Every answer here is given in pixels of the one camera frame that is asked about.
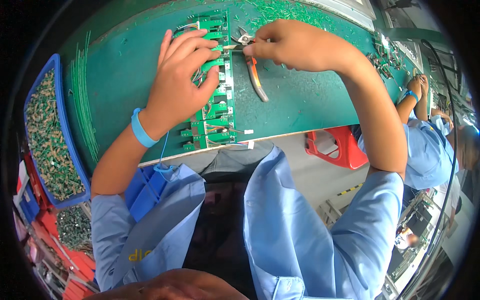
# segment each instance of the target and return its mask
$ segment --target wire cutters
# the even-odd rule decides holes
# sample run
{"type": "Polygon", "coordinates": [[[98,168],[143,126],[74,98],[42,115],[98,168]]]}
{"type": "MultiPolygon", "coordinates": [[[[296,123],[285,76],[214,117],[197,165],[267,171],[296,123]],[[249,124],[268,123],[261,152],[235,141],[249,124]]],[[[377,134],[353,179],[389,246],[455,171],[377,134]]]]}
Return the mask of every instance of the wire cutters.
{"type": "MultiPolygon", "coordinates": [[[[239,31],[241,34],[239,38],[230,36],[232,40],[242,45],[237,46],[239,49],[243,49],[246,45],[255,42],[253,36],[250,36],[248,32],[240,26],[239,31]]],[[[245,56],[245,60],[247,61],[248,74],[250,75],[250,81],[252,82],[253,89],[263,102],[268,102],[268,97],[265,94],[264,89],[262,89],[262,85],[260,84],[260,80],[258,79],[257,68],[255,67],[257,60],[253,56],[245,56]]]]}

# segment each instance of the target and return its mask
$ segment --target red stool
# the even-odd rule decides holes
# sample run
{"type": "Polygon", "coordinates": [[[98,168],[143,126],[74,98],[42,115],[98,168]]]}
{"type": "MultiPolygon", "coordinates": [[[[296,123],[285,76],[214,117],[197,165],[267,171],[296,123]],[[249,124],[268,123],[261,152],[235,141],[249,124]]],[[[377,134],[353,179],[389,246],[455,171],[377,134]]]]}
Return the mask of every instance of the red stool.
{"type": "Polygon", "coordinates": [[[334,127],[325,129],[325,131],[335,138],[338,149],[328,154],[318,152],[314,143],[317,135],[315,131],[310,131],[307,133],[307,144],[305,145],[307,154],[315,155],[331,164],[351,170],[355,170],[368,162],[367,156],[358,148],[350,126],[334,127]],[[338,156],[335,158],[330,157],[335,151],[338,151],[338,156]]]}

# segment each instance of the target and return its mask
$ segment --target person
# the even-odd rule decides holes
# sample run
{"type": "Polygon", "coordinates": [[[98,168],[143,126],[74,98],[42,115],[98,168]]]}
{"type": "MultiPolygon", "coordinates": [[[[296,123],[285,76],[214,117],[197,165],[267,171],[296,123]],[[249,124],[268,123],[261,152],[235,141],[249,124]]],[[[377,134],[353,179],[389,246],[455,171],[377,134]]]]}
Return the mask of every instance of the person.
{"type": "MultiPolygon", "coordinates": [[[[445,182],[438,187],[434,187],[439,193],[445,197],[447,193],[447,188],[448,188],[448,182],[445,182]]],[[[445,207],[445,215],[448,216],[448,230],[452,228],[455,215],[458,213],[457,212],[457,207],[460,203],[460,181],[458,180],[458,176],[454,175],[453,176],[453,181],[452,181],[452,187],[450,190],[450,194],[448,195],[447,199],[447,206],[445,207]]]]}
{"type": "Polygon", "coordinates": [[[395,246],[399,249],[406,249],[408,247],[416,248],[420,244],[420,239],[415,235],[412,230],[407,226],[405,228],[400,228],[397,231],[395,237],[395,246]]]}
{"type": "Polygon", "coordinates": [[[347,88],[370,169],[331,230],[296,190],[285,154],[272,144],[257,149],[261,143],[219,151],[201,175],[184,164],[165,172],[159,203],[139,222],[130,215],[122,193],[148,146],[204,107],[219,84],[218,67],[200,87],[191,82],[220,55],[205,34],[171,42],[172,31],[165,33],[146,108],[93,173],[92,243],[103,292],[89,299],[372,299],[395,242],[407,142],[368,59],[320,28],[276,20],[243,53],[298,71],[333,70],[347,88]]]}
{"type": "Polygon", "coordinates": [[[444,113],[443,111],[432,108],[430,122],[435,124],[442,133],[447,136],[453,130],[452,117],[444,113]]]}
{"type": "MultiPolygon", "coordinates": [[[[454,162],[454,132],[444,135],[443,126],[437,127],[429,122],[427,95],[427,76],[416,75],[407,84],[405,97],[396,106],[408,144],[405,184],[416,190],[448,184],[454,162]]],[[[473,126],[458,126],[457,133],[455,173],[462,169],[473,170],[479,160],[478,132],[473,126]]],[[[362,135],[359,136],[358,147],[366,151],[362,135]]]]}

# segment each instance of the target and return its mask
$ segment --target circuit board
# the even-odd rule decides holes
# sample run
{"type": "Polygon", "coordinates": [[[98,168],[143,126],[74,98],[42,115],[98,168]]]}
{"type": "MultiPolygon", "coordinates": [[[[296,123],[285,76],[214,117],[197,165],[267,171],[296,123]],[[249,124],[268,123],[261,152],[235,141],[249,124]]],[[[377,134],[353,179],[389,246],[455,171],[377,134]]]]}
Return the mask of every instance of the circuit board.
{"type": "Polygon", "coordinates": [[[389,38],[375,31],[375,49],[377,53],[370,53],[367,58],[372,62],[375,69],[386,79],[393,78],[390,66],[395,70],[400,70],[403,60],[400,60],[398,47],[393,45],[389,38]]]}
{"type": "Polygon", "coordinates": [[[200,85],[212,66],[218,65],[220,68],[218,73],[220,83],[217,89],[208,100],[207,105],[186,120],[190,123],[190,127],[180,132],[182,137],[191,138],[183,145],[185,152],[236,143],[237,141],[233,70],[230,63],[232,54],[231,51],[223,49],[223,46],[231,43],[228,14],[229,11],[226,9],[190,15],[187,17],[186,23],[178,26],[173,34],[173,37],[177,37],[186,32],[186,29],[206,29],[208,33],[204,38],[218,41],[218,46],[212,50],[222,52],[218,59],[207,61],[192,76],[192,81],[196,85],[200,85]]]}

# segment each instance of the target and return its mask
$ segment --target finger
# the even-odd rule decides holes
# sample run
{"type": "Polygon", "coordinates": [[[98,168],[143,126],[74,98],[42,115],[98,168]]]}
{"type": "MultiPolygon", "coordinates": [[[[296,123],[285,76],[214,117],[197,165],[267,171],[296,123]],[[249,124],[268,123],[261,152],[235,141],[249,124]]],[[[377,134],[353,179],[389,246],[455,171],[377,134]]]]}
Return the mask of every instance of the finger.
{"type": "Polygon", "coordinates": [[[176,37],[172,44],[170,45],[170,47],[168,48],[168,51],[166,53],[166,57],[165,58],[169,58],[173,52],[175,52],[175,50],[177,50],[177,48],[183,44],[184,41],[186,41],[187,39],[189,39],[190,37],[202,37],[204,35],[207,34],[207,30],[206,29],[200,29],[200,30],[192,30],[192,31],[189,31],[189,32],[186,32],[184,34],[182,34],[181,36],[179,37],[176,37]]]}
{"type": "Polygon", "coordinates": [[[253,43],[243,48],[243,54],[274,60],[277,58],[277,45],[277,43],[253,43]]]}
{"type": "Polygon", "coordinates": [[[284,21],[285,20],[279,19],[260,27],[255,33],[255,41],[256,39],[263,41],[266,41],[269,38],[273,40],[280,39],[282,35],[281,26],[284,21]]]}
{"type": "Polygon", "coordinates": [[[196,49],[200,48],[214,48],[218,45],[217,41],[204,39],[202,37],[190,37],[185,40],[177,50],[171,54],[171,59],[180,61],[192,54],[196,49]]]}
{"type": "Polygon", "coordinates": [[[220,51],[212,51],[208,48],[200,48],[195,50],[194,53],[182,60],[182,65],[185,66],[183,69],[187,74],[193,74],[207,60],[215,60],[220,56],[220,54],[220,51]]]}
{"type": "Polygon", "coordinates": [[[208,100],[210,96],[215,91],[216,87],[218,86],[219,79],[218,79],[218,71],[220,68],[218,66],[213,66],[208,70],[207,78],[202,83],[202,85],[198,88],[198,93],[200,94],[201,99],[208,100]]]}
{"type": "Polygon", "coordinates": [[[167,32],[165,32],[165,35],[163,36],[162,44],[160,45],[160,54],[158,55],[157,69],[160,67],[160,65],[163,62],[163,59],[165,58],[165,54],[168,50],[168,47],[170,46],[171,39],[172,39],[172,31],[168,29],[167,32]]]}

